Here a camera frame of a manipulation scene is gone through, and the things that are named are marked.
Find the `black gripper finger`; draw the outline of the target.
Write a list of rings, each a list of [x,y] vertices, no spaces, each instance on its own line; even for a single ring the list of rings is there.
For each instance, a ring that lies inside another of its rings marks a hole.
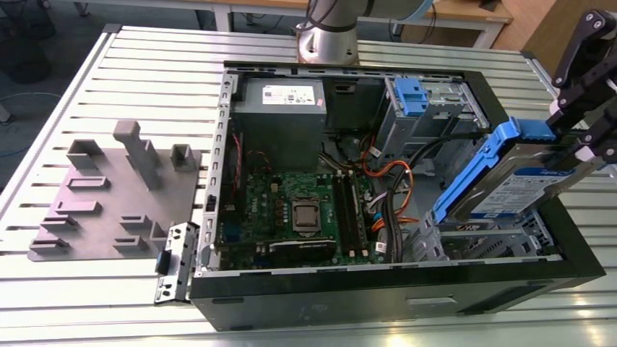
[[[616,17],[602,9],[588,10],[566,45],[552,85],[560,94],[547,124],[561,134],[606,102],[616,91],[606,81],[616,79]]]
[[[580,138],[574,158],[589,162],[600,158],[605,164],[616,164],[616,112],[605,111]]]

